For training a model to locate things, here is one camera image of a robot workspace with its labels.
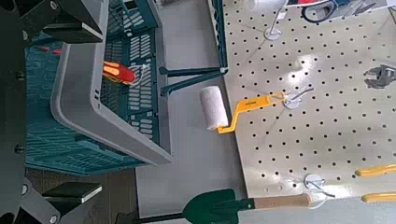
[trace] pegboard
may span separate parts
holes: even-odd
[[[359,178],[357,169],[396,162],[396,83],[369,89],[363,75],[395,66],[396,26],[385,9],[313,24],[289,8],[264,38],[276,12],[246,11],[225,1],[232,108],[248,97],[315,88],[300,106],[282,104],[242,114],[236,125],[248,197],[299,194],[307,174],[326,179],[336,198],[394,191],[396,175]]]

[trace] red object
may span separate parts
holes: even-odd
[[[134,71],[119,63],[105,62],[103,75],[113,82],[122,82],[125,85],[134,83]]]

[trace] yellow tool handle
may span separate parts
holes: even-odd
[[[396,202],[396,192],[366,194],[361,200],[365,203]]]
[[[355,172],[355,174],[357,176],[367,177],[373,175],[384,175],[390,172],[396,172],[396,164],[381,165],[367,169],[359,169]]]
[[[218,133],[233,132],[235,130],[236,122],[238,121],[238,116],[240,113],[256,110],[272,104],[277,104],[283,102],[284,100],[286,100],[286,95],[283,91],[281,91],[273,95],[264,95],[239,101],[236,105],[235,111],[233,112],[233,120],[231,121],[231,126],[218,127]]]

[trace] dark wooden surface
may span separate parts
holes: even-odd
[[[113,224],[118,212],[128,214],[136,209],[134,169],[79,177],[27,168],[26,177],[40,193],[68,181],[101,183],[104,188],[98,203],[85,218],[84,224]]]

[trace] metal bracket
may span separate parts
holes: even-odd
[[[222,77],[224,76],[226,73],[221,73],[221,72],[212,72],[212,73],[207,73],[205,75],[201,75],[198,77],[192,77],[190,79],[184,80],[184,81],[180,81],[178,83],[172,84],[172,85],[168,85],[165,87],[161,88],[161,96],[165,96],[168,94],[171,94],[172,91],[177,91],[180,90],[182,88],[203,82],[203,81],[207,81],[209,79],[215,78],[215,77]]]
[[[204,75],[212,72],[219,72],[219,67],[208,67],[208,68],[191,68],[191,69],[177,69],[168,70],[165,67],[160,67],[161,75],[168,75],[168,77],[186,77],[194,75]]]

